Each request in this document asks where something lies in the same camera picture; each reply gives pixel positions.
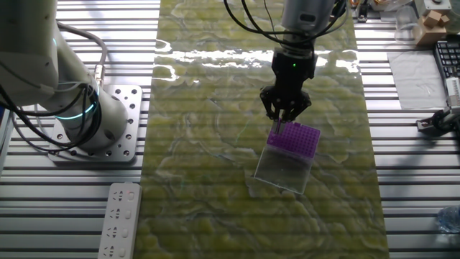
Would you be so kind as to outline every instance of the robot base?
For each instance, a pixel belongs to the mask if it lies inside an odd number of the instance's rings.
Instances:
[[[128,123],[123,135],[107,148],[94,153],[75,147],[48,157],[56,163],[129,163],[135,159],[137,133],[142,104],[142,89],[140,86],[104,86],[106,92],[118,98],[128,112]],[[59,142],[68,142],[64,128],[56,120],[52,138]]]

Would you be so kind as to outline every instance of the green marble mat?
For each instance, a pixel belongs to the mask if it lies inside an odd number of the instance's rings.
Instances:
[[[270,29],[263,1],[248,4]],[[282,0],[268,5],[281,17]],[[321,140],[302,196],[251,177],[271,127],[259,89],[274,82],[276,44],[218,0],[162,0],[158,39],[135,258],[388,258],[351,20],[317,40],[304,85],[313,105],[297,121]]]

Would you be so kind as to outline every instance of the black keyboard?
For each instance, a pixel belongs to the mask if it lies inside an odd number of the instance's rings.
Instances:
[[[444,80],[450,77],[460,78],[460,37],[454,35],[446,40],[438,41],[434,57],[439,72]]]

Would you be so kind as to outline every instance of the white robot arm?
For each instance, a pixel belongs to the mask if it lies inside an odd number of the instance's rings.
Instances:
[[[121,137],[127,111],[64,41],[56,11],[57,0],[0,1],[0,102],[10,109],[40,104],[58,113],[68,139],[92,152]]]

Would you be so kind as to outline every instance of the power strip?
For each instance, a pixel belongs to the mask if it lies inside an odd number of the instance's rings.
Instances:
[[[132,258],[141,190],[136,183],[114,183],[110,186],[98,259]]]

